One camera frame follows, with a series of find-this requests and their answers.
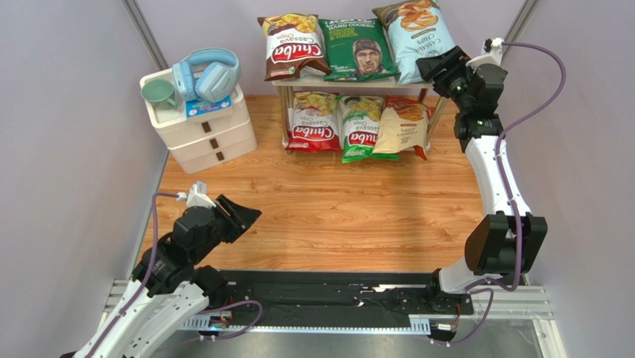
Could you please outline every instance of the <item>cream chip bag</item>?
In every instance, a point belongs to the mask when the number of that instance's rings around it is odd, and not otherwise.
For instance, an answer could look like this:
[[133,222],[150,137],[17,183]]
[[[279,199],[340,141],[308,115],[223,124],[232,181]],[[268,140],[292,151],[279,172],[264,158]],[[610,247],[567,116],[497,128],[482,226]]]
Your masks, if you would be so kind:
[[399,153],[415,147],[426,159],[426,132],[431,110],[414,99],[386,96],[386,109],[379,121],[379,135],[373,154]]

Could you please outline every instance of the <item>light blue headphones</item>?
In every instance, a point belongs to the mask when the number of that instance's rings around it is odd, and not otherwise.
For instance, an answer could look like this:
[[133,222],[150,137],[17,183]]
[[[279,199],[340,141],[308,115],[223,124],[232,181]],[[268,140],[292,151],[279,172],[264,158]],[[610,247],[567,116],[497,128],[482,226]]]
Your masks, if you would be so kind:
[[[210,63],[203,74],[194,79],[192,67]],[[224,48],[202,48],[172,66],[174,85],[184,101],[202,98],[210,102],[227,97],[240,78],[240,62]]]

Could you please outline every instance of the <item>wooden floor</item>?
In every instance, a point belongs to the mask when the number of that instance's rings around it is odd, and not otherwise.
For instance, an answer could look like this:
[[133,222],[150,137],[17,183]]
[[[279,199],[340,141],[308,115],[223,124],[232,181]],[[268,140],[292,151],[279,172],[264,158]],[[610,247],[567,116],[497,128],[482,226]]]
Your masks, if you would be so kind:
[[[436,98],[427,98],[434,104]],[[262,216],[232,245],[218,246],[201,263],[217,269],[432,271],[463,255],[481,221],[473,171],[452,134],[449,104],[432,137],[429,160],[414,152],[399,162],[343,164],[341,153],[294,153],[280,144],[279,102],[247,97],[258,149],[187,175],[172,157],[160,191],[187,192],[196,180],[208,195],[225,194]],[[159,200],[159,235],[185,206]],[[142,252],[151,246],[151,229]]]

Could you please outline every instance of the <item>gray wall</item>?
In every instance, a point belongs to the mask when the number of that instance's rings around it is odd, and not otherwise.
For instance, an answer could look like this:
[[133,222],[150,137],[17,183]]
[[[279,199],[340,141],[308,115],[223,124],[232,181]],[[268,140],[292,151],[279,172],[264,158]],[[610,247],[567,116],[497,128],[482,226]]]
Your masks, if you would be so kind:
[[[259,16],[313,13],[323,19],[371,19],[374,7],[402,0],[137,0],[170,65],[198,48],[224,47],[242,64],[241,88],[274,94],[265,83],[265,36]],[[524,0],[439,0],[452,37],[469,54],[480,54],[488,37],[503,37]]]
[[126,278],[166,148],[119,1],[0,5],[0,356],[58,357]]
[[[566,64],[562,95],[511,132],[508,153],[523,196],[549,234],[531,277],[547,289],[569,357],[635,350],[635,3],[542,1],[520,40]],[[555,90],[546,55],[514,49],[499,113],[505,124]]]

